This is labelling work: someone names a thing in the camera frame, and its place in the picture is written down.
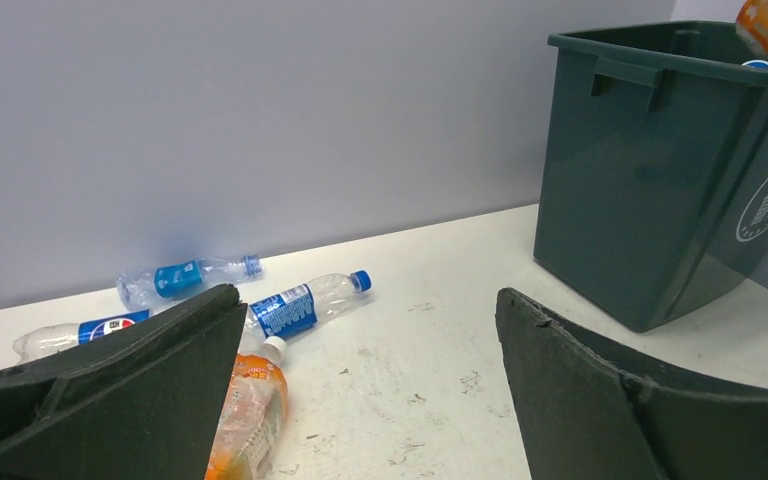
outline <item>bottle cap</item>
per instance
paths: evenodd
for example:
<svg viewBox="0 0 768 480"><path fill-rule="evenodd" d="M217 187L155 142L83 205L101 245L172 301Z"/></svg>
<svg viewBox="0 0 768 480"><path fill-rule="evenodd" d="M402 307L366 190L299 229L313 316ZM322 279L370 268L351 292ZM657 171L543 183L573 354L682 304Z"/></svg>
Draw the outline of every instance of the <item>bottle cap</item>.
<svg viewBox="0 0 768 480"><path fill-rule="evenodd" d="M260 348L269 352L269 356L266 358L276 366L281 365L281 362L284 361L284 355L287 354L287 342L281 339L281 337L272 336L267 338Z"/></svg>
<svg viewBox="0 0 768 480"><path fill-rule="evenodd" d="M243 265L246 267L246 275L249 277L255 276L263 271L260 266L260 258L257 255L246 255L243 257Z"/></svg>
<svg viewBox="0 0 768 480"><path fill-rule="evenodd" d="M366 273L366 270L358 270L351 274L350 277L355 288L361 292L365 292L372 288L372 279L369 278L369 274Z"/></svg>

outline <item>green bin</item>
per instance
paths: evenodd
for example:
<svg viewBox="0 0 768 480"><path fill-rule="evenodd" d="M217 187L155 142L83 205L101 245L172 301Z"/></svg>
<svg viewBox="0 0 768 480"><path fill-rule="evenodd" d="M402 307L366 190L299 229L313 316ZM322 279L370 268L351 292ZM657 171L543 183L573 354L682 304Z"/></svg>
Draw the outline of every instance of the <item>green bin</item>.
<svg viewBox="0 0 768 480"><path fill-rule="evenodd" d="M768 70L741 66L757 57L734 24L549 44L535 259L635 331L736 287L768 251Z"/></svg>

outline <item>crushed plastic bottle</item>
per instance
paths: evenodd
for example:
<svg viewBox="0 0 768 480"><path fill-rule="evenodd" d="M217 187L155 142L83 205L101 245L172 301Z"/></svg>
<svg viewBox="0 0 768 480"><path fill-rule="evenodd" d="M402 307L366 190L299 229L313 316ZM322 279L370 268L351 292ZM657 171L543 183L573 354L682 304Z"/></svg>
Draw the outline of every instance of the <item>crushed plastic bottle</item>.
<svg viewBox="0 0 768 480"><path fill-rule="evenodd" d="M364 270L315 278L249 305L240 352L257 351L267 337L289 338L356 308L372 280Z"/></svg>
<svg viewBox="0 0 768 480"><path fill-rule="evenodd" d="M237 355L225 396L205 480L259 480L288 411L281 362L287 344L270 337L255 355Z"/></svg>
<svg viewBox="0 0 768 480"><path fill-rule="evenodd" d="M45 358L63 350L83 345L123 328L140 323L149 317L149 311L102 318L84 323L62 323L34 330L13 342L13 351L22 359L19 363Z"/></svg>
<svg viewBox="0 0 768 480"><path fill-rule="evenodd" d="M155 309L220 283L238 284L252 280L261 272L257 255L199 258L156 269L125 270L116 279L116 290L129 310Z"/></svg>

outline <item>white bottle cap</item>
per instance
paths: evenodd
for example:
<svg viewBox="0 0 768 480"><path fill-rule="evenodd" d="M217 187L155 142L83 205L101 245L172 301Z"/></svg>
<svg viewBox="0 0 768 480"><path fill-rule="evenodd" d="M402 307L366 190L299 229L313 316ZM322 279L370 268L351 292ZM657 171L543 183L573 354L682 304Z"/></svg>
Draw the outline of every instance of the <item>white bottle cap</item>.
<svg viewBox="0 0 768 480"><path fill-rule="evenodd" d="M263 342L260 350L264 353L264 358L276 366L281 366L281 362L284 361L284 355L287 353L287 342L282 340L281 337L269 337Z"/></svg>

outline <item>bin rim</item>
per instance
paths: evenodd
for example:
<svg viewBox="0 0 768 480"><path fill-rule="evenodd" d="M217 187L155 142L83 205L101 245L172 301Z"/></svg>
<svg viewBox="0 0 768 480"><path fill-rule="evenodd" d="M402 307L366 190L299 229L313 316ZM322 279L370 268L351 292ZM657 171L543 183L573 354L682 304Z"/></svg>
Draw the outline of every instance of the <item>bin rim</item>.
<svg viewBox="0 0 768 480"><path fill-rule="evenodd" d="M742 83L758 87L768 87L768 69L744 67L742 65L718 62L715 60L706 60L702 58L688 57L675 53L656 52L643 48L616 45L613 43L600 42L586 38L577 37L594 32L608 32L611 30L622 30L626 28L655 27L664 25L731 25L736 28L734 23L713 22L713 21L675 21L647 23L639 25L627 25L611 28L593 28L588 30L579 30L569 33L555 33L549 35L549 45L561 49L572 50L575 52L587 53L597 57L629 62L637 65L645 65L663 70L672 70L684 72L702 77L725 80L732 83Z"/></svg>

